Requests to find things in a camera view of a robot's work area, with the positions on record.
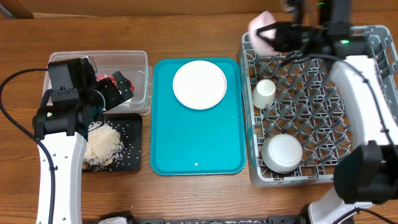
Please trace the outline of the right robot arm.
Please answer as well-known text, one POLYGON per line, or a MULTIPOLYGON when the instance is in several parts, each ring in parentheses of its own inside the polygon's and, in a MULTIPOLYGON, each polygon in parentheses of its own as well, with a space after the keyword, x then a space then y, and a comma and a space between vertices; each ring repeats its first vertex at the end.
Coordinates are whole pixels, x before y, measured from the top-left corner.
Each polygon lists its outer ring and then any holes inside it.
POLYGON ((320 58, 328 67, 353 130, 354 149, 338 163, 333 187, 303 209, 300 223, 343 223, 397 198, 397 124, 382 95, 377 62, 365 38, 351 34, 349 1, 322 1, 318 27, 303 24, 303 1, 287 1, 292 22, 263 12, 248 25, 261 56, 292 52, 288 62, 320 58))

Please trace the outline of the red snack wrapper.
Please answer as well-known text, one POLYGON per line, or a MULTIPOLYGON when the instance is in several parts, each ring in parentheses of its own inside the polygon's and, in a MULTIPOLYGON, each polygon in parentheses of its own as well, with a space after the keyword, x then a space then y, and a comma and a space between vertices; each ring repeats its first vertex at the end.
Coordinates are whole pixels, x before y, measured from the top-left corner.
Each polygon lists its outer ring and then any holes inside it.
MULTIPOLYGON (((107 74, 101 74, 101 75, 96 76, 96 81, 99 82, 99 81, 104 80, 106 78, 109 78, 114 85, 116 85, 116 86, 118 85, 116 83, 116 80, 114 79, 114 77, 112 75, 107 75, 107 74)), ((134 85, 133 85, 132 81, 130 80, 129 82, 131 84, 131 90, 134 91, 134 85)))

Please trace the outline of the white pink plate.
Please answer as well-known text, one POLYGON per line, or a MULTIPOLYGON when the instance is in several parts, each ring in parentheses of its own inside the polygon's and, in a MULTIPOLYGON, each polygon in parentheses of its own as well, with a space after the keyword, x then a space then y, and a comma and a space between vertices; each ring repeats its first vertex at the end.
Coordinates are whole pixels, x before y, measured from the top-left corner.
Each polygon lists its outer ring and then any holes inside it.
POLYGON ((182 105, 193 110, 207 110, 221 102, 228 82, 226 75, 216 64, 194 60, 177 70, 172 88, 182 105))

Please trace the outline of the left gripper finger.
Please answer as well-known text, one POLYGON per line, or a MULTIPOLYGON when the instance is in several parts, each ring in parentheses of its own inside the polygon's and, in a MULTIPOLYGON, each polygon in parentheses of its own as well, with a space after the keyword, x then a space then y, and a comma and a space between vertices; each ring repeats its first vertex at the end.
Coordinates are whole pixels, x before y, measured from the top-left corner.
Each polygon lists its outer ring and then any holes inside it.
POLYGON ((115 72, 112 77, 116 81, 119 95, 122 101, 130 100, 133 96, 132 84, 129 79, 125 78, 121 72, 115 72))
POLYGON ((96 89, 104 97, 104 108, 106 110, 111 110, 123 103, 117 86, 109 78, 99 81, 96 89))

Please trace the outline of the grey metal bowl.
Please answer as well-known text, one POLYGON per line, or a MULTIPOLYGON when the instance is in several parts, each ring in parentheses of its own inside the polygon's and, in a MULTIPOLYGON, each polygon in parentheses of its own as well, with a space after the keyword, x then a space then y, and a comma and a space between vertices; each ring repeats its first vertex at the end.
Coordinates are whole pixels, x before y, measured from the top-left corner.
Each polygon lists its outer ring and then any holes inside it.
POLYGON ((289 134, 277 134, 266 139, 262 150, 265 165, 277 173, 289 173, 295 170, 303 156, 302 145, 289 134))

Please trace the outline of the cream cup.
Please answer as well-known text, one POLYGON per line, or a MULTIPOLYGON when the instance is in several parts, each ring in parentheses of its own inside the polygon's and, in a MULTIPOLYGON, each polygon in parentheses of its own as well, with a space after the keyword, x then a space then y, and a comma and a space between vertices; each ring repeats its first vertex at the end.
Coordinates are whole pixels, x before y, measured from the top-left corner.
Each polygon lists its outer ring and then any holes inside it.
POLYGON ((275 100, 276 87, 272 80, 263 79, 258 82, 252 92, 253 105, 259 109, 270 107, 275 100))

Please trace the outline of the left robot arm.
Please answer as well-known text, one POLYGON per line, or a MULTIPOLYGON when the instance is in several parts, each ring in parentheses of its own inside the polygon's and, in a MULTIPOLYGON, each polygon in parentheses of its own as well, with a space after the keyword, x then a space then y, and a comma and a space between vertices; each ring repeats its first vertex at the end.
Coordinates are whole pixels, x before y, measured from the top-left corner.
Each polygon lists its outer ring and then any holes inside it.
POLYGON ((51 87, 34 116, 40 154, 37 223, 81 223, 81 173, 90 124, 134 94, 132 82, 114 72, 100 78, 89 57, 50 62, 51 87))

